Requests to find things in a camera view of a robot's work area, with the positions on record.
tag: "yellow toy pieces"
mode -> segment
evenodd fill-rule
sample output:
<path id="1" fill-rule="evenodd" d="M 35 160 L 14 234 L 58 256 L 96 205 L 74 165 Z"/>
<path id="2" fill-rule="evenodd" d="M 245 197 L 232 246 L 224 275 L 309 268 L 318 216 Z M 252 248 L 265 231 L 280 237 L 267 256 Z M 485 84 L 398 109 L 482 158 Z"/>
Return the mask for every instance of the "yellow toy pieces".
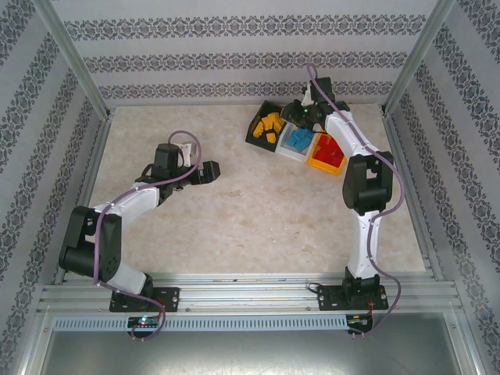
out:
<path id="1" fill-rule="evenodd" d="M 258 138 L 261 135 L 263 135 L 263 132 L 264 132 L 264 123 L 262 121 L 259 121 L 259 123 L 255 127 L 255 130 L 253 131 L 253 136 L 255 138 Z"/>
<path id="2" fill-rule="evenodd" d="M 275 133 L 267 133 L 266 139 L 269 143 L 276 143 L 276 134 Z"/>
<path id="3" fill-rule="evenodd" d="M 283 125 L 284 120 L 280 118 L 280 114 L 278 112 L 273 112 L 263 117 L 257 123 L 252 135 L 255 138 L 259 138 L 266 132 L 266 140 L 269 143 L 276 143 L 277 135 L 281 132 Z"/>

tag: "plastic block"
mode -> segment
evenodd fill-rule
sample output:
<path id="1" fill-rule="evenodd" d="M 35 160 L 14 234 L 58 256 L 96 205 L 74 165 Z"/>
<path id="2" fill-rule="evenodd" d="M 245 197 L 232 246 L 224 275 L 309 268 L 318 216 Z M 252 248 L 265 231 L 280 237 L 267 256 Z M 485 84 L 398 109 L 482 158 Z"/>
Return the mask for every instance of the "plastic block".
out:
<path id="1" fill-rule="evenodd" d="M 306 130 L 306 129 L 300 129 L 300 136 L 301 138 L 307 138 L 307 139 L 310 139 L 312 140 L 313 137 L 314 137 L 314 133 L 310 132 L 309 130 Z"/>
<path id="2" fill-rule="evenodd" d="M 328 143 L 330 141 L 330 137 L 327 135 L 322 135 L 320 136 L 320 140 L 318 141 L 318 146 L 320 147 L 326 147 L 328 146 Z"/>
<path id="3" fill-rule="evenodd" d="M 299 139 L 296 143 L 295 143 L 295 146 L 294 148 L 298 151 L 298 152 L 302 152 L 304 151 L 306 148 L 309 147 L 309 145 L 311 144 L 312 142 L 312 138 L 308 138 L 308 137 L 302 137 L 301 139 Z"/>
<path id="4" fill-rule="evenodd" d="M 290 137 L 288 137 L 288 139 L 287 139 L 287 145 L 289 145 L 291 147 L 295 147 L 295 144 L 298 142 L 298 140 L 299 140 L 299 137 L 298 137 L 296 131 L 293 131 L 290 134 Z"/>
<path id="5" fill-rule="evenodd" d="M 283 125 L 281 125 L 280 123 L 278 123 L 277 121 L 274 121 L 273 122 L 273 128 L 274 128 L 274 131 L 276 131 L 277 133 L 280 133 L 281 132 L 281 128 L 283 127 Z"/>
<path id="6" fill-rule="evenodd" d="M 266 139 L 269 143 L 276 143 L 276 135 L 275 133 L 267 133 Z"/>
<path id="7" fill-rule="evenodd" d="M 283 127 L 284 125 L 284 120 L 280 117 L 280 114 L 278 112 L 273 112 L 268 115 L 274 123 L 278 123 L 280 127 Z"/>
<path id="8" fill-rule="evenodd" d="M 327 148 L 322 147 L 316 152 L 316 154 L 314 155 L 314 159 L 325 163 L 329 156 L 330 153 L 328 152 Z"/>
<path id="9" fill-rule="evenodd" d="M 257 124 L 257 126 L 255 127 L 255 130 L 253 131 L 253 136 L 255 138 L 258 138 L 260 137 L 261 135 L 263 135 L 263 132 L 264 132 L 264 124 L 262 121 L 259 121 L 259 123 Z"/>
<path id="10" fill-rule="evenodd" d="M 262 122 L 264 123 L 264 130 L 273 129 L 273 120 L 268 116 L 262 118 Z"/>

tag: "enclosure wall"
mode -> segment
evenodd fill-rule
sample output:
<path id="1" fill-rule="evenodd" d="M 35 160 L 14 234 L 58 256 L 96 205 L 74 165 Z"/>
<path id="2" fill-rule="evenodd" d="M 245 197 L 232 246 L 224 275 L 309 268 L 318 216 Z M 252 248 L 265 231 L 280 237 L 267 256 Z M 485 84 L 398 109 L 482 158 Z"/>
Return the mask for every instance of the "enclosure wall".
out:
<path id="1" fill-rule="evenodd" d="M 59 0 L 109 106 L 297 97 L 313 61 L 339 98 L 382 103 L 436 0 Z"/>
<path id="2" fill-rule="evenodd" d="M 54 277 L 97 139 L 97 113 L 26 0 L 0 1 L 0 374 Z"/>
<path id="3" fill-rule="evenodd" d="M 488 373 L 500 372 L 499 6 L 457 1 L 391 114 Z"/>

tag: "marble floor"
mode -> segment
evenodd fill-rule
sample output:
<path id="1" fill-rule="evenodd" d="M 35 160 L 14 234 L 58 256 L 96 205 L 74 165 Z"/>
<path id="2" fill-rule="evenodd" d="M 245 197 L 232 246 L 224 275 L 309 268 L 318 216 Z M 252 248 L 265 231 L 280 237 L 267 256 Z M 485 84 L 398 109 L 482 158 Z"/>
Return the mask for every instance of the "marble floor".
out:
<path id="1" fill-rule="evenodd" d="M 344 173 L 321 170 L 245 143 L 258 105 L 147 106 L 116 110 L 91 204 L 127 190 L 152 163 L 158 143 L 194 133 L 202 160 L 220 164 L 212 184 L 189 186 L 123 234 L 123 259 L 145 272 L 319 273 L 343 271 L 354 219 L 341 197 Z M 352 105 L 355 121 L 388 150 L 376 105 Z M 186 141 L 182 135 L 174 141 Z M 395 180 L 393 206 L 399 196 Z M 408 209 L 382 219 L 379 264 L 423 271 Z"/>

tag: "purple cable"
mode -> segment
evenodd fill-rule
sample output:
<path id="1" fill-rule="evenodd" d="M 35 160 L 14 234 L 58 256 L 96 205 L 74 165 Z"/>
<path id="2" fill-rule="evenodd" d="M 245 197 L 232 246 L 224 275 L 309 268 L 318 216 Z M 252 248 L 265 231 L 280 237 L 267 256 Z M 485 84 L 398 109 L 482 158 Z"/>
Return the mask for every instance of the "purple cable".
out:
<path id="1" fill-rule="evenodd" d="M 309 77 L 311 78 L 312 84 L 314 84 L 314 87 L 316 88 L 316 90 L 325 98 L 325 100 L 328 102 L 328 104 L 331 106 L 331 108 L 334 109 L 334 111 L 341 117 L 341 119 L 344 120 L 348 124 L 349 128 L 351 128 L 352 133 L 354 133 L 355 137 L 358 139 L 361 146 L 363 146 L 365 148 L 365 150 L 367 150 L 370 154 L 375 156 L 377 159 L 379 159 L 381 162 L 383 162 L 386 166 L 388 166 L 391 169 L 392 173 L 398 179 L 399 186 L 401 187 L 401 195 L 399 196 L 398 203 L 392 209 L 388 209 L 387 211 L 383 211 L 383 212 L 375 215 L 370 223 L 370 227 L 368 228 L 367 250 L 368 250 L 368 259 L 370 260 L 370 263 L 372 263 L 373 268 L 378 273 L 393 280 L 398 285 L 398 293 L 396 294 L 396 297 L 395 297 L 394 301 L 392 302 L 391 307 L 385 313 L 385 315 L 381 319 L 381 321 L 374 328 L 372 328 L 372 330 L 370 332 L 365 334 L 365 336 L 368 336 L 369 334 L 372 334 L 375 331 L 377 331 L 379 329 L 379 327 L 385 322 L 385 320 L 387 320 L 389 315 L 391 315 L 392 311 L 395 309 L 396 305 L 398 304 L 399 299 L 401 298 L 402 287 L 401 287 L 401 282 L 398 280 L 398 278 L 381 270 L 379 268 L 379 266 L 377 266 L 377 264 L 373 261 L 373 255 L 372 255 L 372 250 L 371 250 L 371 239 L 372 239 L 372 234 L 373 234 L 373 224 L 375 223 L 375 220 L 379 219 L 383 216 L 390 215 L 391 213 L 393 213 L 394 211 L 399 209 L 399 207 L 402 206 L 403 202 L 405 201 L 405 193 L 406 193 L 405 183 L 403 181 L 401 174 L 396 169 L 396 167 L 391 162 L 389 162 L 387 159 L 385 159 L 382 155 L 377 154 L 374 150 L 372 150 L 370 147 L 368 147 L 366 145 L 366 142 L 361 137 L 361 134 L 359 134 L 358 131 L 356 130 L 356 128 L 354 127 L 354 125 L 352 125 L 351 120 L 349 120 L 346 116 L 344 116 L 344 114 L 337 108 L 337 106 L 331 101 L 331 99 L 328 98 L 328 95 L 321 89 L 321 87 L 316 82 L 316 78 L 318 77 L 318 70 L 316 69 L 316 67 L 312 63 L 309 62 L 306 66 L 306 69 L 307 69 L 307 73 L 309 74 Z"/>
<path id="2" fill-rule="evenodd" d="M 200 145 L 200 141 L 196 138 L 196 136 L 193 134 L 193 133 L 190 133 L 189 131 L 185 131 L 185 130 L 176 130 L 174 131 L 170 136 L 169 136 L 169 139 L 168 139 L 168 143 L 170 143 L 170 141 L 172 140 L 172 137 L 176 134 L 187 134 L 189 135 L 191 138 L 193 138 L 193 140 L 195 141 L 196 143 L 196 146 L 198 147 L 198 158 L 196 159 L 196 163 L 193 165 L 193 167 L 187 171 L 185 174 L 183 174 L 182 176 L 179 176 L 179 177 L 175 177 L 175 178 L 172 178 L 170 180 L 166 180 L 166 181 L 160 181 L 160 182 L 155 182 L 154 184 L 146 184 L 146 185 L 141 185 L 140 187 L 135 187 L 135 188 L 132 188 L 128 191 L 125 191 L 122 195 L 120 195 L 118 198 L 115 198 L 113 199 L 102 211 L 101 211 L 101 214 L 99 215 L 99 218 L 97 219 L 97 223 L 96 223 L 96 226 L 95 226 L 95 246 L 94 246 L 94 278 L 93 278 L 93 282 L 95 285 L 101 285 L 103 286 L 104 288 L 108 288 L 109 290 L 111 291 L 115 291 L 116 293 L 120 293 L 122 295 L 126 295 L 128 297 L 132 297 L 132 298 L 136 298 L 136 299 L 140 299 L 142 301 L 146 301 L 146 302 L 149 302 L 149 303 L 152 303 L 153 305 L 157 305 L 160 309 L 160 314 L 162 315 L 162 322 L 160 323 L 160 325 L 158 326 L 158 328 L 156 328 L 155 331 L 153 331 L 150 335 L 148 335 L 147 337 L 144 337 L 142 338 L 141 340 L 142 341 L 146 341 L 146 340 L 149 340 L 150 338 L 153 338 L 154 336 L 156 336 L 158 334 L 158 332 L 161 331 L 161 329 L 163 328 L 163 326 L 165 325 L 165 322 L 166 322 L 166 311 L 165 311 L 165 308 L 162 306 L 161 303 L 159 303 L 158 301 L 155 301 L 154 299 L 151 299 L 151 298 L 147 298 L 147 297 L 144 297 L 142 295 L 135 295 L 133 293 L 129 293 L 127 291 L 121 291 L 119 290 L 118 288 L 116 287 L 112 287 L 111 285 L 108 285 L 106 283 L 101 283 L 99 282 L 99 260 L 100 260 L 100 240 L 101 240 L 101 226 L 102 226 L 102 220 L 104 219 L 104 215 L 117 203 L 119 203 L 122 199 L 124 199 L 125 197 L 127 197 L 128 195 L 134 193 L 135 191 L 140 191 L 140 190 L 144 190 L 144 189 L 148 189 L 148 188 L 155 188 L 157 186 L 161 186 L 161 185 L 166 185 L 166 184 L 172 184 L 173 182 L 177 182 L 177 181 L 180 181 L 180 180 L 183 180 L 184 178 L 186 178 L 187 176 L 189 176 L 191 173 L 193 173 L 197 168 L 198 168 L 198 165 L 200 163 L 200 161 L 202 160 L 202 146 Z M 130 335 L 132 336 L 132 339 L 135 340 L 136 337 L 134 336 L 134 331 L 135 331 L 135 328 L 134 327 L 132 329 L 132 332 L 130 333 Z"/>

